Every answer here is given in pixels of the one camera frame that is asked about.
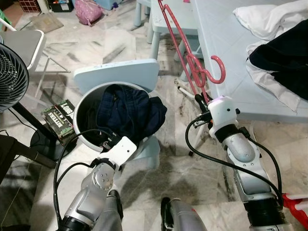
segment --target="fan grille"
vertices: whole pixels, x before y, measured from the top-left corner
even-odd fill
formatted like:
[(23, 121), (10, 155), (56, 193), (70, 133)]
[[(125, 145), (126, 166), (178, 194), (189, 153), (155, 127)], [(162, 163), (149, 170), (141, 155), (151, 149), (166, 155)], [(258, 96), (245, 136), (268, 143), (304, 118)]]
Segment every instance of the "fan grille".
[(0, 44), (0, 111), (14, 106), (27, 91), (29, 74), (21, 58)]

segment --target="black cable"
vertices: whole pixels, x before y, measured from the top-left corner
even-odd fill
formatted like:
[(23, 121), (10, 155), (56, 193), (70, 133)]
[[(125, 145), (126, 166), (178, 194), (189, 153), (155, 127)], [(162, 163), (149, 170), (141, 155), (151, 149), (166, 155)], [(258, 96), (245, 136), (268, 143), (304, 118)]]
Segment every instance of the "black cable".
[(195, 122), (197, 122), (197, 121), (199, 121), (199, 120), (200, 120), (200, 119), (198, 119), (198, 118), (197, 118), (197, 119), (194, 119), (192, 122), (189, 123), (189, 125), (188, 125), (187, 128), (186, 128), (186, 131), (185, 131), (185, 140), (186, 140), (186, 143), (187, 143), (188, 147), (189, 147), (194, 153), (196, 153), (197, 155), (199, 155), (199, 156), (201, 156), (201, 157), (203, 157), (203, 158), (205, 158), (205, 159), (214, 161), (214, 162), (216, 162), (216, 163), (219, 163), (219, 164), (222, 164), (222, 165), (225, 165), (225, 166), (228, 166), (228, 167), (232, 167), (232, 168), (234, 168), (234, 169), (236, 169), (236, 170), (245, 172), (245, 173), (247, 173), (247, 174), (250, 174), (250, 175), (252, 175), (252, 176), (254, 176), (254, 177), (257, 177), (258, 179), (260, 179), (260, 180), (266, 182), (266, 183), (275, 191), (275, 193), (276, 193), (276, 195), (277, 195), (277, 197), (278, 197), (278, 202), (279, 202), (280, 206), (283, 206), (283, 198), (282, 198), (281, 193), (280, 193), (279, 190), (276, 188), (276, 186), (275, 186), (272, 182), (270, 182), (268, 179), (264, 178), (263, 176), (260, 176), (260, 175), (257, 174), (257, 173), (254, 173), (254, 172), (252, 172), (252, 171), (249, 171), (249, 170), (247, 170), (247, 169), (245, 169), (245, 168), (236, 166), (236, 165), (234, 165), (234, 164), (228, 163), (228, 162), (223, 161), (223, 160), (219, 160), (219, 159), (217, 159), (217, 158), (214, 158), (214, 157), (211, 157), (211, 156), (209, 156), (209, 155), (203, 154), (203, 153), (199, 152), (198, 150), (194, 149), (194, 147), (190, 144), (190, 142), (189, 142), (189, 140), (188, 140), (188, 132), (189, 132), (191, 126), (192, 126)]
[(10, 135), (8, 134), (8, 132), (7, 132), (5, 129), (4, 129), (4, 130), (1, 130), (0, 132), (3, 132), (3, 131), (6, 133), (7, 136), (10, 136)]
[(256, 146), (259, 146), (260, 148), (262, 148), (265, 152), (268, 153), (268, 155), (270, 156), (270, 158), (272, 159), (275, 168), (276, 168), (276, 174), (277, 174), (277, 181), (278, 181), (278, 191), (280, 192), (280, 194), (282, 194), (282, 180), (281, 180), (281, 174), (280, 174), (280, 169), (279, 169), (279, 165), (274, 157), (274, 155), (266, 148), (264, 147), (262, 144), (254, 141), (251, 137), (247, 137), (248, 140), (250, 140), (252, 143), (254, 143)]
[(34, 129), (33, 127), (31, 127), (31, 126), (29, 126), (29, 125), (23, 123), (23, 122), (21, 121), (21, 119), (20, 119), (10, 108), (9, 108), (8, 110), (19, 120), (20, 123), (22, 123), (23, 125), (27, 126), (28, 128), (31, 128), (32, 130), (34, 130), (34, 134), (37, 133), (37, 135), (38, 135), (38, 141), (34, 142), (32, 145), (30, 145), (30, 147), (32, 147), (32, 146), (34, 146), (35, 144), (37, 144), (37, 143), (40, 141), (40, 136), (39, 136), (38, 131), (37, 131), (36, 129)]
[(56, 168), (54, 170), (54, 177), (53, 177), (53, 206), (54, 206), (54, 209), (55, 209), (55, 212), (56, 212), (56, 216), (57, 216), (57, 222), (58, 222), (58, 227), (60, 227), (61, 225), (61, 222), (62, 222), (62, 218), (61, 218), (61, 215), (60, 215), (60, 209), (59, 209), (59, 201), (58, 201), (58, 192), (57, 192), (57, 179), (58, 179), (58, 172), (59, 172), (59, 167), (60, 167), (60, 163), (62, 161), (62, 158), (64, 156), (64, 153), (68, 147), (68, 145), (74, 141), (75, 139), (78, 138), (78, 136), (81, 136), (85, 133), (88, 133), (88, 132), (91, 132), (91, 131), (100, 131), (100, 132), (103, 132), (105, 134), (107, 134), (108, 136), (111, 136), (109, 133), (107, 133), (106, 131), (103, 131), (101, 129), (89, 129), (89, 130), (86, 130), (86, 131), (83, 131), (81, 133), (79, 133), (78, 135), (75, 135), (73, 136), (69, 142), (67, 142), (67, 144), (64, 146), (61, 154), (60, 154), (60, 157), (58, 159), (58, 162), (56, 164)]
[(68, 167), (68, 168), (64, 171), (64, 173), (62, 173), (62, 175), (59, 177), (59, 179), (58, 179), (58, 181), (57, 181), (57, 189), (58, 189), (58, 187), (59, 187), (59, 185), (60, 185), (61, 180), (62, 180), (63, 177), (66, 175), (66, 173), (68, 173), (69, 170), (71, 170), (73, 167), (75, 167), (75, 166), (77, 166), (77, 165), (83, 165), (83, 166), (86, 166), (86, 167), (91, 167), (90, 165), (87, 165), (87, 164), (82, 163), (82, 162), (78, 162), (78, 163), (72, 164), (72, 165), (71, 165), (70, 167)]

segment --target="dark blue clothing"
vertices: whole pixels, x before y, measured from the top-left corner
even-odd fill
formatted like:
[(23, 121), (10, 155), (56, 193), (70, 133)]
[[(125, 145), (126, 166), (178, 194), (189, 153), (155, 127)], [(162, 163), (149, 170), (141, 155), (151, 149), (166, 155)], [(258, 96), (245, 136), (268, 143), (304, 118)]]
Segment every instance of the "dark blue clothing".
[(113, 84), (102, 96), (96, 124), (137, 144), (162, 126), (166, 112), (160, 98), (149, 98), (143, 90)]
[(249, 56), (250, 62), (263, 70), (274, 71), (274, 79), (308, 100), (308, 19), (260, 45)]

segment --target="pink bag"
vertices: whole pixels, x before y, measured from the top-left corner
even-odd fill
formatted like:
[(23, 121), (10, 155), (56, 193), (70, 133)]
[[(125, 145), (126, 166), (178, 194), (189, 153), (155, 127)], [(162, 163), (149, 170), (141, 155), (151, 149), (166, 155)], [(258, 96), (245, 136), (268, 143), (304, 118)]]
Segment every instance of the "pink bag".
[(79, 22), (89, 26), (103, 14), (103, 8), (93, 0), (76, 0), (75, 9)]

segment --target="electric fan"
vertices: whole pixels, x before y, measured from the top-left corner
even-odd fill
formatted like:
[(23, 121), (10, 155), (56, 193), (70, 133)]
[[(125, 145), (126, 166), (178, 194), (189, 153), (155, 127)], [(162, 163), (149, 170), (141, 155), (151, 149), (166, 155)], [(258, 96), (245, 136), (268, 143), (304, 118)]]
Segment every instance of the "electric fan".
[(29, 73), (22, 59), (0, 43), (0, 112), (10, 107), (17, 111), (37, 129), (31, 139), (31, 149), (49, 159), (57, 160), (63, 149), (62, 145), (46, 124), (42, 125), (19, 103), (26, 93), (28, 84)]

